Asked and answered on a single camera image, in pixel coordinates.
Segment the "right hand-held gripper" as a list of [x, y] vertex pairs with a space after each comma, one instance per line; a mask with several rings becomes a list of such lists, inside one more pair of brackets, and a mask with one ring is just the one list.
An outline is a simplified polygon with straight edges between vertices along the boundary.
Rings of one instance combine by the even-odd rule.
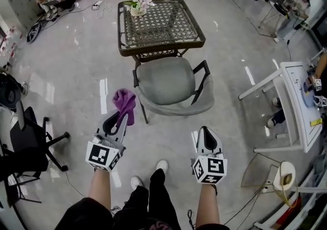
[[210, 128], [202, 126], [198, 132], [197, 151], [191, 159], [192, 174], [201, 184], [217, 185], [227, 175], [228, 160], [222, 153], [222, 142]]

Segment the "purple cleaning cloth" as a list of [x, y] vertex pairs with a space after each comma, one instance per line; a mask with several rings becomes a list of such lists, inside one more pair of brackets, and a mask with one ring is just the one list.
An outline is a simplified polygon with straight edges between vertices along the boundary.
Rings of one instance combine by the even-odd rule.
[[127, 126], [134, 124], [135, 99], [136, 95], [128, 89], [120, 88], [115, 92], [112, 102], [119, 111], [117, 125], [121, 124], [125, 115], [127, 115]]

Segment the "grey armchair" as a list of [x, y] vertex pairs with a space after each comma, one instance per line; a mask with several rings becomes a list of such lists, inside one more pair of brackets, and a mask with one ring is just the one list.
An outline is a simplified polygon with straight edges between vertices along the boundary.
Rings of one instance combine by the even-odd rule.
[[182, 57], [166, 57], [133, 70], [134, 88], [148, 124], [146, 110], [162, 116], [194, 116], [214, 105], [213, 79], [203, 60], [195, 68]]

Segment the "person's left forearm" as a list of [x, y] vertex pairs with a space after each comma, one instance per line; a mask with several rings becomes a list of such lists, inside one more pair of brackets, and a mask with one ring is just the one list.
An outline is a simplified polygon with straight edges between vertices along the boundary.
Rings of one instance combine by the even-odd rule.
[[89, 198], [94, 199], [108, 210], [111, 209], [110, 194], [110, 173], [101, 169], [95, 169], [91, 186], [89, 190]]

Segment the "person's right forearm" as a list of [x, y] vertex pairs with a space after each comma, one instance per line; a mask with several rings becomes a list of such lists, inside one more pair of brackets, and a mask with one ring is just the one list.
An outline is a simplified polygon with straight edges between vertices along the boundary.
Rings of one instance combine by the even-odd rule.
[[215, 187], [202, 184], [196, 216], [196, 228], [206, 224], [219, 224], [219, 210]]

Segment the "black office chair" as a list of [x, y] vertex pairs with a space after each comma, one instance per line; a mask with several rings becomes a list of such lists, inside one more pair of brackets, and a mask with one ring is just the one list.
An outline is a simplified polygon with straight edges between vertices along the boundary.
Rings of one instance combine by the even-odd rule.
[[32, 107], [24, 109], [21, 101], [16, 103], [18, 121], [10, 130], [10, 140], [13, 151], [4, 150], [0, 158], [0, 165], [5, 166], [4, 175], [13, 173], [36, 172], [47, 170], [51, 160], [61, 172], [66, 172], [68, 167], [61, 165], [50, 152], [50, 146], [70, 137], [68, 132], [52, 138], [46, 130], [46, 123], [50, 120], [43, 118], [42, 125], [38, 125]]
[[16, 103], [28, 93], [28, 84], [20, 84], [9, 74], [0, 73], [0, 107], [16, 112]]

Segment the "person's right white shoe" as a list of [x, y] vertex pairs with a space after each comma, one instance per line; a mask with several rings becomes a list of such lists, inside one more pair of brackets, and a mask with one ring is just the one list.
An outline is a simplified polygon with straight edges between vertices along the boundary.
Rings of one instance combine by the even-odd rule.
[[157, 163], [156, 170], [162, 169], [163, 173], [166, 174], [168, 167], [169, 167], [168, 162], [166, 160], [162, 159]]

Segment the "person's black trousers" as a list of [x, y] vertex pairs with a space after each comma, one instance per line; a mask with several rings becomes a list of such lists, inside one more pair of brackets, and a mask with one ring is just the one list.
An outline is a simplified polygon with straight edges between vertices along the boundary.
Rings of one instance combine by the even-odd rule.
[[181, 230], [165, 178], [164, 171], [157, 169], [148, 189], [137, 186], [114, 215], [112, 230]]

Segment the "person's black printed shirt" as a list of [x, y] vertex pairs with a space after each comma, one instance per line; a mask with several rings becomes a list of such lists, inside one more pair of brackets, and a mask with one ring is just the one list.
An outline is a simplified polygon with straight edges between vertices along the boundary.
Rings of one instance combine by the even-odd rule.
[[83, 198], [63, 215], [55, 230], [181, 230], [180, 227], [150, 217], [144, 201], [130, 198], [114, 216], [92, 198]]

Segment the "white storage shelf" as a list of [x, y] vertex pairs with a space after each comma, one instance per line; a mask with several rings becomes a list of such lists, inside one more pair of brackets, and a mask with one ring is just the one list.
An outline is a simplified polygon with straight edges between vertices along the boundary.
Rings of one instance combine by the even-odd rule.
[[[284, 230], [317, 230], [327, 214], [327, 148], [315, 159], [311, 171], [298, 187], [301, 210]], [[271, 226], [289, 207], [281, 206], [263, 222], [255, 222], [257, 230], [274, 230]]]

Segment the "white work table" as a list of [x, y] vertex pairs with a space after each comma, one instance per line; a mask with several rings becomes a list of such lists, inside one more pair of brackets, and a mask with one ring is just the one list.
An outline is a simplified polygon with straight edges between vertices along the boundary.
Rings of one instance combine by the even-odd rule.
[[282, 62], [279, 69], [238, 96], [239, 100], [266, 86], [262, 92], [275, 88], [281, 101], [286, 118], [287, 133], [276, 135], [277, 138], [288, 137], [289, 146], [273, 148], [255, 148], [255, 153], [303, 150], [305, 153], [313, 147], [322, 132], [322, 124], [311, 126], [320, 118], [318, 107], [309, 106], [304, 99], [303, 84], [308, 78], [302, 62]]

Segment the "blue round plate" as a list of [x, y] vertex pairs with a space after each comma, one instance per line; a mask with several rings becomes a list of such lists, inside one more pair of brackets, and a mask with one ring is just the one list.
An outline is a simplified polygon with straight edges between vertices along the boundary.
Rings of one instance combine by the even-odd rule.
[[304, 100], [306, 107], [308, 107], [308, 108], [314, 107], [315, 106], [315, 103], [314, 103], [315, 93], [312, 88], [308, 87], [306, 81], [302, 84], [301, 93], [302, 93], [302, 98]]

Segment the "white pot with flowers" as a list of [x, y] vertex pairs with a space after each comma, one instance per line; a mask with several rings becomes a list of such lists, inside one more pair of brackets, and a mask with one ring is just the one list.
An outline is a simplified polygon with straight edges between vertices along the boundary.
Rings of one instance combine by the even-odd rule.
[[124, 5], [132, 16], [139, 17], [145, 15], [154, 3], [152, 0], [131, 0], [125, 1]]

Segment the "black wheel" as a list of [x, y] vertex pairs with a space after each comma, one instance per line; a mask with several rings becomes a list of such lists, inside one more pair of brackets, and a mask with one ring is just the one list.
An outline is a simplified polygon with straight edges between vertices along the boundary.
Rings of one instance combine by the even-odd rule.
[[39, 32], [41, 30], [41, 24], [40, 22], [37, 22], [33, 24], [29, 30], [29, 32], [26, 35], [26, 41], [27, 43], [32, 43], [37, 38]]

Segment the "black metal frame chair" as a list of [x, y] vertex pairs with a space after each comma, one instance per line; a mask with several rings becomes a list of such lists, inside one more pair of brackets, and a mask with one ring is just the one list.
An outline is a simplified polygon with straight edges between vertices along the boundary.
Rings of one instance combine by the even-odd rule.
[[16, 173], [10, 175], [5, 181], [5, 192], [7, 194], [7, 203], [8, 206], [11, 208], [13, 207], [18, 201], [28, 201], [33, 203], [42, 203], [39, 200], [28, 199], [25, 197], [22, 186], [40, 180], [41, 172], [35, 172], [33, 175], [23, 174], [23, 173]]

